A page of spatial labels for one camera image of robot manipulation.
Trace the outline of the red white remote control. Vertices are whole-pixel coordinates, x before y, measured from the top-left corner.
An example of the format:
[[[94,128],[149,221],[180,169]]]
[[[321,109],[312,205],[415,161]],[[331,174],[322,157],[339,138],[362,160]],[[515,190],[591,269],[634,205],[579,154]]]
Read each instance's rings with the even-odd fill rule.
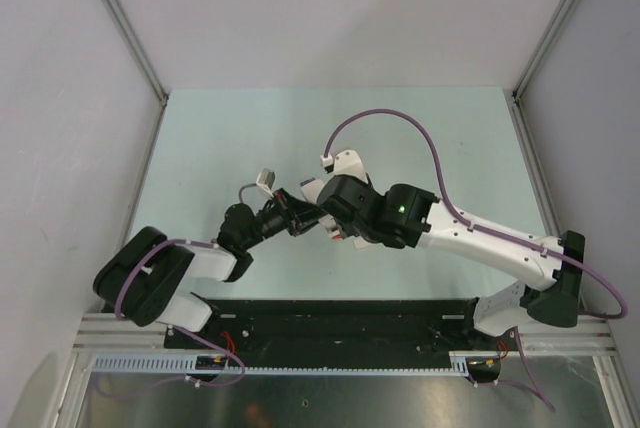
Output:
[[[325,182],[318,178],[309,178],[300,183],[300,190],[303,198],[313,204],[316,204],[318,197],[325,187]]]

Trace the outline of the white battery cover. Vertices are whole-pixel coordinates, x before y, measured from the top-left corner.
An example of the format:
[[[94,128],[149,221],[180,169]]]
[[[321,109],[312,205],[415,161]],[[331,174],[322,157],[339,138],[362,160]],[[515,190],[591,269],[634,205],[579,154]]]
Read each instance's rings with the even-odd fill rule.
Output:
[[[366,240],[362,239],[362,238],[356,238],[354,241],[354,246],[356,249],[358,250],[363,250],[366,248],[369,248],[371,246],[371,244],[369,242],[367,242]]]

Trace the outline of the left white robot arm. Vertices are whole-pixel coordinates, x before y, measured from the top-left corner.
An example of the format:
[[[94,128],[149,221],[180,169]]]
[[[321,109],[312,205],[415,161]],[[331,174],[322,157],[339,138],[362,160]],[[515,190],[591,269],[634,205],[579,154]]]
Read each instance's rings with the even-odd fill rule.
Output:
[[[191,341],[207,348],[219,340],[221,324],[209,302],[183,282],[233,283],[253,263],[253,247],[282,232],[302,235],[324,215],[317,205],[279,189],[258,212],[245,203],[230,206],[211,242],[170,239],[147,226],[98,272],[93,291],[117,318],[139,327],[159,322],[185,328]]]

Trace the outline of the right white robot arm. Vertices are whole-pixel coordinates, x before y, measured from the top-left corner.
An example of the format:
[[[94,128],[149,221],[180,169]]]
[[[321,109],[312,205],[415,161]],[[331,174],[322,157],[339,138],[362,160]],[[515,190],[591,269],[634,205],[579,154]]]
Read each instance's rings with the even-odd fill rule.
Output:
[[[573,328],[579,317],[583,236],[533,237],[473,218],[457,219],[435,194],[395,184],[384,194],[349,175],[320,185],[312,197],[346,237],[387,248],[431,248],[498,269],[515,283],[478,299],[473,317],[461,324],[463,341],[484,349],[507,330],[536,321]]]

